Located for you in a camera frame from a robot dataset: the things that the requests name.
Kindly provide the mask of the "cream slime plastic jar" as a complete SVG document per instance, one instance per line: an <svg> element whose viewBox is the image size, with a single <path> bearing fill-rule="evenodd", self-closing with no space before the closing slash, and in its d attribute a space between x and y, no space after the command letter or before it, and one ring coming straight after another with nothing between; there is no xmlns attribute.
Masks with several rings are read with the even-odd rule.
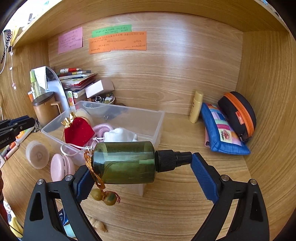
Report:
<svg viewBox="0 0 296 241"><path fill-rule="evenodd" d="M75 116L85 119L91 126L94 126L94 121L91 115L85 109L77 109L75 112Z"/></svg>

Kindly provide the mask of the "yellow small lotion bottle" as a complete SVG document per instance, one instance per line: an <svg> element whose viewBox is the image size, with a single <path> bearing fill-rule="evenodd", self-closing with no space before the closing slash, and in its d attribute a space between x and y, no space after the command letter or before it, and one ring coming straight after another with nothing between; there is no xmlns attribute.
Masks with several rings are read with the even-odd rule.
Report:
<svg viewBox="0 0 296 241"><path fill-rule="evenodd" d="M193 97L192 107L189 115L189 121L191 123L197 122L200 115L202 103L203 103L203 93L196 90Z"/></svg>

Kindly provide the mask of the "stack of booklets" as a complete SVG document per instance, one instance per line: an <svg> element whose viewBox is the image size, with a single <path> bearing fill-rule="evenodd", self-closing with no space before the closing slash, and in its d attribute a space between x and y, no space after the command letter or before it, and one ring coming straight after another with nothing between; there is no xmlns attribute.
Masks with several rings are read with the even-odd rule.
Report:
<svg viewBox="0 0 296 241"><path fill-rule="evenodd" d="M63 72L57 73L64 92L68 98L79 98L86 94L86 88L93 84L97 73L91 70L62 69Z"/></svg>

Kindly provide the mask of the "green spray sanitizer bottle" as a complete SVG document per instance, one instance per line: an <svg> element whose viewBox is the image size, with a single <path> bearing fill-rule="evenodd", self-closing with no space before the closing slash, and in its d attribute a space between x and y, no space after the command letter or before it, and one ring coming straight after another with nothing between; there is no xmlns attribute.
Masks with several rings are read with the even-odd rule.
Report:
<svg viewBox="0 0 296 241"><path fill-rule="evenodd" d="M31 90L34 98L41 96L44 93L43 88L38 84L34 70L30 71Z"/></svg>

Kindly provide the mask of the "blue Max staple box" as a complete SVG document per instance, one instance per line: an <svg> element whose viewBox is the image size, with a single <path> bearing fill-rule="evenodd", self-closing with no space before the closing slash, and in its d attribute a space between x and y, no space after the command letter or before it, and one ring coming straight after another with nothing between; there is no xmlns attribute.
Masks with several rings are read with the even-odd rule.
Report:
<svg viewBox="0 0 296 241"><path fill-rule="evenodd" d="M61 209L59 212L58 212L58 216L60 218L60 221L62 223L63 226L67 225L69 223L69 219L68 219L68 216L65 212L65 209Z"/></svg>

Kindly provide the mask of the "white round lidded jar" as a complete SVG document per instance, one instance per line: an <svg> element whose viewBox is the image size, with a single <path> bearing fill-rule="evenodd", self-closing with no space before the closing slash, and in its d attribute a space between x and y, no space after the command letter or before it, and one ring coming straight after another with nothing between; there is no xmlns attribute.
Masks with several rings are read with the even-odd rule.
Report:
<svg viewBox="0 0 296 241"><path fill-rule="evenodd" d="M50 153L41 142L31 141L26 147L26 158L35 169L43 169L49 162Z"/></svg>

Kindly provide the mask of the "orange white lip balm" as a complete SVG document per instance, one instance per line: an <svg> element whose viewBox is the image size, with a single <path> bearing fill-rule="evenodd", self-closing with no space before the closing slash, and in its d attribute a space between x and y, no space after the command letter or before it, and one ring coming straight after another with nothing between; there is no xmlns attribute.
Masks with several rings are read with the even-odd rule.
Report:
<svg viewBox="0 0 296 241"><path fill-rule="evenodd" d="M4 152L3 157L7 161L13 154L14 152L18 149L19 143L18 142L13 142L9 145L9 148Z"/></svg>

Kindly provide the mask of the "pink round compact case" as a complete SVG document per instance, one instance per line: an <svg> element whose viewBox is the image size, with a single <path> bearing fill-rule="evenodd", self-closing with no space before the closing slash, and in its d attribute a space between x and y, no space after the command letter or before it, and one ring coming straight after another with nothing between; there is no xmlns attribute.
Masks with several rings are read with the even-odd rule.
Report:
<svg viewBox="0 0 296 241"><path fill-rule="evenodd" d="M67 175L74 175L73 161L68 156L55 154L51 159L50 174L53 182L61 181Z"/></svg>

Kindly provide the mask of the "white bowl of trinkets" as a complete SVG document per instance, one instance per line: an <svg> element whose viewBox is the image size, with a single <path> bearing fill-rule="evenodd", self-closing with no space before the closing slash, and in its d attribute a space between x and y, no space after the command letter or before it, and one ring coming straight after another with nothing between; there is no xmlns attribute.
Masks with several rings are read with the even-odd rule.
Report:
<svg viewBox="0 0 296 241"><path fill-rule="evenodd" d="M112 92L107 94L97 95L91 98L92 102L103 103L103 104L113 104L115 102L115 96Z"/></svg>

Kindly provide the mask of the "white paper stand holder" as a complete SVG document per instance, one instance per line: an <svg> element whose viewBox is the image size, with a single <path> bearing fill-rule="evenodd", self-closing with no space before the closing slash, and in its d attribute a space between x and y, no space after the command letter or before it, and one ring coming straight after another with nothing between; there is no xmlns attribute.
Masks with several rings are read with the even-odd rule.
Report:
<svg viewBox="0 0 296 241"><path fill-rule="evenodd" d="M56 101L61 102L62 109L66 110L69 108L64 89L54 70L48 66L38 67L33 70L35 72L38 84L41 86L41 88L43 88L44 93L50 91L54 92L55 99Z"/></svg>

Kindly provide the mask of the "pink sticky note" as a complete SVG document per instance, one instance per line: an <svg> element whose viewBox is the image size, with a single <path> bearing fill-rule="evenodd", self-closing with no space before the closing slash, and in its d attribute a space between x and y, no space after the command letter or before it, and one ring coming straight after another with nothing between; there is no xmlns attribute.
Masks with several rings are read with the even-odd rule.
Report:
<svg viewBox="0 0 296 241"><path fill-rule="evenodd" d="M58 38L58 54L83 47L83 28L79 27Z"/></svg>

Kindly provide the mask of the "green sticky note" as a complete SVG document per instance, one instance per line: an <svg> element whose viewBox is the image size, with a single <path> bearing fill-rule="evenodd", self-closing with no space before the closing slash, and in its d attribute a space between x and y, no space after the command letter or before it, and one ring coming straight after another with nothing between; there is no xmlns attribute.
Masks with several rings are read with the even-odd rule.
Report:
<svg viewBox="0 0 296 241"><path fill-rule="evenodd" d="M131 31L132 31L132 25L117 25L117 26L111 26L111 27L93 30L91 37L95 38L95 37L101 37L101 36L110 35L110 34L125 33L125 32L131 32Z"/></svg>

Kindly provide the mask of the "fruit sticker sheet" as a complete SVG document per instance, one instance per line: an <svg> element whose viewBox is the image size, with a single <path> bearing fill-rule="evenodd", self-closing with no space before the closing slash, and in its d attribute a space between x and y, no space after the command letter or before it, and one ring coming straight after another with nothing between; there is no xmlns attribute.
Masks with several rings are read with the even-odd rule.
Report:
<svg viewBox="0 0 296 241"><path fill-rule="evenodd" d="M67 101L70 107L75 105L74 99L73 99L73 93L71 90L65 90L65 95L67 97Z"/></svg>

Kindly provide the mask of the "clear plastic storage bin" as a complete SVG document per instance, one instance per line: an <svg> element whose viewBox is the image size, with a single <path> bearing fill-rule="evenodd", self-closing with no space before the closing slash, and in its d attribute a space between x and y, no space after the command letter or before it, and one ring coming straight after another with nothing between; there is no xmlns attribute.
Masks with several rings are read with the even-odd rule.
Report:
<svg viewBox="0 0 296 241"><path fill-rule="evenodd" d="M53 119L41 130L44 135L50 138L55 153L60 153L60 147L63 146L64 152L74 155L71 159L76 166L85 164L83 154L77 153L78 149L73 146L67 146L63 141L64 126L62 125L62 121L68 118L71 112L76 113L77 111L83 114L86 113L91 117L91 124L93 126L108 123L114 128L125 128L136 133L139 141L150 141L155 148L159 146L162 124L165 117L164 111L79 101Z"/></svg>

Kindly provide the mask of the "orange sticky note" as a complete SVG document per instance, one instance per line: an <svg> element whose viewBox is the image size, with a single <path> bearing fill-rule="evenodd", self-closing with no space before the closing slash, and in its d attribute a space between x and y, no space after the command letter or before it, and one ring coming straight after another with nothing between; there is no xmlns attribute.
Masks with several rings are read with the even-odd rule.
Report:
<svg viewBox="0 0 296 241"><path fill-rule="evenodd" d="M89 39L89 54L115 50L146 50L147 32L123 32Z"/></svg>

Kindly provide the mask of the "white cardboard box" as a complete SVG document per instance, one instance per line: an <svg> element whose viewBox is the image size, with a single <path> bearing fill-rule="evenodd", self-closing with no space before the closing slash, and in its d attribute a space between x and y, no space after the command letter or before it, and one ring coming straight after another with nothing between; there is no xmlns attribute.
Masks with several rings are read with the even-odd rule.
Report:
<svg viewBox="0 0 296 241"><path fill-rule="evenodd" d="M86 97L94 97L100 94L107 94L114 91L113 83L110 80L99 80L85 89Z"/></svg>

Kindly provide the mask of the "mahjong tile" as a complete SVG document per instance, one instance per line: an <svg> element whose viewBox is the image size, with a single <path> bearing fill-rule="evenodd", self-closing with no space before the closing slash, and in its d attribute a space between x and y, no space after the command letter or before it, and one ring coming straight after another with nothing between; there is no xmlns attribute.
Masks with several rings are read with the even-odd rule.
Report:
<svg viewBox="0 0 296 241"><path fill-rule="evenodd" d="M117 186L123 188L124 191L143 197L146 184L119 184Z"/></svg>

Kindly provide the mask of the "blue patchwork pencil pouch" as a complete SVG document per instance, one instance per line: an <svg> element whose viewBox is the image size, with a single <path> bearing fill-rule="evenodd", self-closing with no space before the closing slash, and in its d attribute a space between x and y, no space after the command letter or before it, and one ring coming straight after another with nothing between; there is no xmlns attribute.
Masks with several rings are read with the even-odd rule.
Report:
<svg viewBox="0 0 296 241"><path fill-rule="evenodd" d="M205 125L206 147L223 154L250 154L247 145L237 136L217 106L203 103L200 114Z"/></svg>

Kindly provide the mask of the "brown ceramic lidded mug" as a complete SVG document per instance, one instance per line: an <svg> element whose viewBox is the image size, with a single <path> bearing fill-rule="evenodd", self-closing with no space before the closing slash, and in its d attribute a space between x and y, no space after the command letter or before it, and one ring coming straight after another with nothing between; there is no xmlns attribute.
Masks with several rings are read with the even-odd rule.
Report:
<svg viewBox="0 0 296 241"><path fill-rule="evenodd" d="M33 100L32 104L41 127L46 126L61 114L61 102L56 101L55 93L52 91L38 96Z"/></svg>

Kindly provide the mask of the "black orange zip case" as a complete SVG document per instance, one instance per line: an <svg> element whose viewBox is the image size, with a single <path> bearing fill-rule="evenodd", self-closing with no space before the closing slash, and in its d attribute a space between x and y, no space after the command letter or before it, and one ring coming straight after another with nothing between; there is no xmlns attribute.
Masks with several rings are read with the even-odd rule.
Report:
<svg viewBox="0 0 296 241"><path fill-rule="evenodd" d="M218 101L218 106L234 132L247 143L256 128L255 112L249 101L239 92L231 91L224 94Z"/></svg>

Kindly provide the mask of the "orange sunscreen tube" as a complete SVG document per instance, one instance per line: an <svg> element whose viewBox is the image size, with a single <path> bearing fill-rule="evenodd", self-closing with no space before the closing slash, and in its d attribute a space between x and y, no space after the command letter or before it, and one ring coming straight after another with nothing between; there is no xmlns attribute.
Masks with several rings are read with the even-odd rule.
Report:
<svg viewBox="0 0 296 241"><path fill-rule="evenodd" d="M29 91L28 92L28 97L29 97L30 101L33 102L33 100L34 100L34 93L32 91Z"/></svg>

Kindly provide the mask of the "spiral seashell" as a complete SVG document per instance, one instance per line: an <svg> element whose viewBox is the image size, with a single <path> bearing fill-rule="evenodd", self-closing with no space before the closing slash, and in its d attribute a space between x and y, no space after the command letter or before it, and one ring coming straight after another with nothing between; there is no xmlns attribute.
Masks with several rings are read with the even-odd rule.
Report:
<svg viewBox="0 0 296 241"><path fill-rule="evenodd" d="M103 232L103 233L108 232L103 222L87 214L86 214L86 217L88 218L89 222L91 223L92 227L96 232Z"/></svg>

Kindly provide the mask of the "white drawstring cloth pouch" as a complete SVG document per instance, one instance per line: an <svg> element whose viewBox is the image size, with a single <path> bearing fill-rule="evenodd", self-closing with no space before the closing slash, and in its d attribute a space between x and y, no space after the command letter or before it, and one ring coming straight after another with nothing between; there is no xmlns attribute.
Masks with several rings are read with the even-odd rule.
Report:
<svg viewBox="0 0 296 241"><path fill-rule="evenodd" d="M91 153L97 144L103 143L103 142L109 143L109 142L136 142L136 141L138 141L138 137L136 133L129 131L125 128L115 128L113 130L109 130L108 132L104 132L102 134L102 137L97 137L97 136L93 137L90 140L91 142L90 145L86 145L85 147L80 147L74 144L63 144L60 147L60 151L63 155L70 157L70 156L75 156L76 154L84 151L88 151L89 153ZM80 150L77 152L74 152L73 154L67 154L63 148L69 147L69 146L76 147Z"/></svg>

